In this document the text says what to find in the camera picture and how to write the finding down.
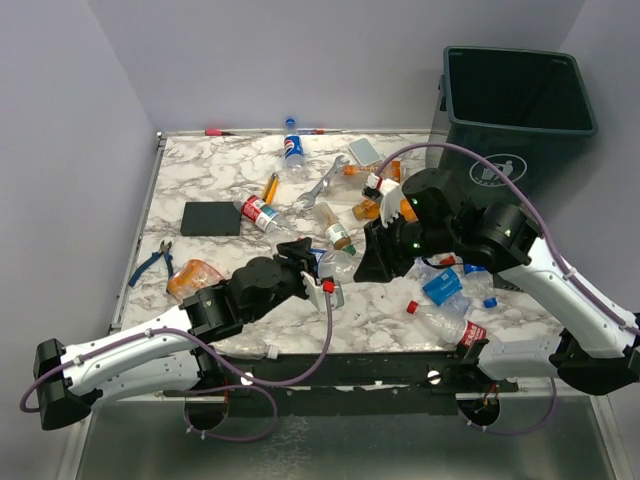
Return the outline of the Pepsi bottle blue cap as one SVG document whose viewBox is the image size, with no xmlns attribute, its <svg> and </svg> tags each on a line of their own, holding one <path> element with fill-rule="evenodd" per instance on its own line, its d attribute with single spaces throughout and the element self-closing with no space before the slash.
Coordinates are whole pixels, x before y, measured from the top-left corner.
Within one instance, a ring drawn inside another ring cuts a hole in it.
<svg viewBox="0 0 640 480">
<path fill-rule="evenodd" d="M 311 253 L 315 256 L 317 263 L 316 277 L 332 278 L 341 284 L 354 282 L 354 275 L 363 257 L 353 247 L 345 247 L 341 250 L 312 248 Z"/>
</svg>

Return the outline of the red cap water bottle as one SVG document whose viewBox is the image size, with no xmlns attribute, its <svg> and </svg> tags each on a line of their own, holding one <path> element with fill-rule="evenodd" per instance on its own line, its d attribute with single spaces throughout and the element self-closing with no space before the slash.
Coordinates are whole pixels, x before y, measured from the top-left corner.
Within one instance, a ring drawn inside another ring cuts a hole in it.
<svg viewBox="0 0 640 480">
<path fill-rule="evenodd" d="M 470 348 L 476 341 L 485 340 L 487 331 L 482 326 L 455 312 L 437 306 L 420 305 L 410 301 L 406 311 L 430 334 L 445 344 Z"/>
</svg>

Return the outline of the large orange drink bottle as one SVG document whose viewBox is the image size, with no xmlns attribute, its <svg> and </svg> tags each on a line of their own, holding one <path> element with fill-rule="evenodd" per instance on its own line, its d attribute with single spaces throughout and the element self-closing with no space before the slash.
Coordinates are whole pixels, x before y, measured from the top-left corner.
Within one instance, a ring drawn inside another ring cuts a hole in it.
<svg viewBox="0 0 640 480">
<path fill-rule="evenodd" d="M 191 259 L 169 279 L 167 292 L 177 301 L 182 301 L 223 279 L 224 276 L 213 266 L 200 259 Z"/>
</svg>

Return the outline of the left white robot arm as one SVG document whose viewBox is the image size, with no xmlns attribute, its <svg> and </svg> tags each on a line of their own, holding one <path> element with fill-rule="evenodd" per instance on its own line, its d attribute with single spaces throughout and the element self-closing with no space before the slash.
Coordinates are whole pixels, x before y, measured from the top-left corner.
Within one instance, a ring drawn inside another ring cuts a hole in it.
<svg viewBox="0 0 640 480">
<path fill-rule="evenodd" d="M 256 257 L 227 280 L 207 286 L 165 313 L 126 331 L 81 345 L 55 338 L 41 342 L 34 359 L 34 413 L 43 430 L 86 418 L 102 384 L 152 360 L 231 338 L 291 297 L 320 292 L 316 258 L 308 237 L 277 245 L 271 257 Z"/>
</svg>

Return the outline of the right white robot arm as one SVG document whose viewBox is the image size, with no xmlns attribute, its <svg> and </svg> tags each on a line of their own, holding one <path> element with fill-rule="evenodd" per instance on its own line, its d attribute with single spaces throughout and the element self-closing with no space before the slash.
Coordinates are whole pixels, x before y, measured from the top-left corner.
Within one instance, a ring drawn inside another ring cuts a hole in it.
<svg viewBox="0 0 640 480">
<path fill-rule="evenodd" d="M 370 174 L 364 193 L 379 202 L 380 214 L 364 227 L 355 282 L 389 283 L 417 258 L 453 253 L 514 284 L 562 324 L 556 338 L 473 342 L 473 358 L 459 367 L 467 389 L 551 377 L 606 395 L 638 382 L 638 315 L 614 305 L 553 252 L 541 221 L 509 203 L 476 206 L 446 170 L 425 169 L 403 184 Z"/>
</svg>

